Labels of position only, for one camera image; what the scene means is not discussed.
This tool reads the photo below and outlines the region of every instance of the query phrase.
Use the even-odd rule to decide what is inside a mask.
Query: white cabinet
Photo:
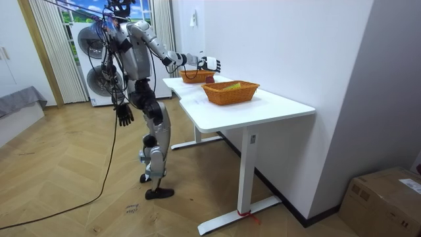
[[[17,0],[0,1],[0,46],[6,49],[9,59],[4,65],[4,52],[0,61],[0,81],[10,81],[5,76],[8,67],[14,82],[18,85],[33,86],[47,100],[47,105],[56,105],[53,92],[45,75],[34,42]]]
[[[4,50],[6,49],[3,49],[0,45],[0,86],[15,85],[16,82],[14,81],[13,75],[9,69],[9,66],[7,65],[9,56],[7,55],[7,51]]]

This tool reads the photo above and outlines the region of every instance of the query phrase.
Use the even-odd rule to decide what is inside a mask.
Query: herringbone floor
[[[171,144],[193,139],[192,123],[178,99],[164,101],[172,119]],[[118,127],[104,194],[83,208],[16,228],[0,236],[198,236],[197,225],[236,209],[239,159],[223,142],[169,151],[162,187],[168,199],[145,201],[137,160],[143,117]],[[94,198],[109,161],[114,113],[89,103],[48,109],[45,117],[0,148],[0,226],[29,221]],[[253,201],[270,196],[255,178]],[[355,236],[334,215],[304,229],[283,205],[258,213],[262,224],[243,219],[208,236]]]

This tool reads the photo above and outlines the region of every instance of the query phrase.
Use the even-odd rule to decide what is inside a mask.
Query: curtain
[[[87,101],[87,92],[79,75],[57,6],[29,0],[48,58],[65,103]]]
[[[152,11],[152,24],[157,37],[163,42],[167,50],[175,51],[174,28],[172,23],[170,0],[150,0]],[[170,74],[178,76],[178,71]]]

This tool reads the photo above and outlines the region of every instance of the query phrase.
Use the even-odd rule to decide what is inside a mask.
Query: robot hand
[[[221,62],[214,57],[202,57],[199,63],[197,63],[197,68],[212,72],[221,72]]]
[[[127,103],[117,105],[116,112],[120,126],[129,126],[134,121],[132,110]]]

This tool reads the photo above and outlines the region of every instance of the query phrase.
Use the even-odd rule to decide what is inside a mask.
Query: brown basket
[[[205,83],[206,77],[213,76],[213,74],[215,74],[215,72],[209,72],[207,70],[199,70],[197,71],[197,76],[195,77],[196,70],[181,70],[180,71],[180,75],[182,75],[184,83]]]
[[[228,86],[240,83],[240,88],[228,89]],[[233,103],[240,103],[249,101],[255,94],[259,84],[254,84],[244,81],[219,82],[202,85],[210,102],[217,105],[229,105]]]

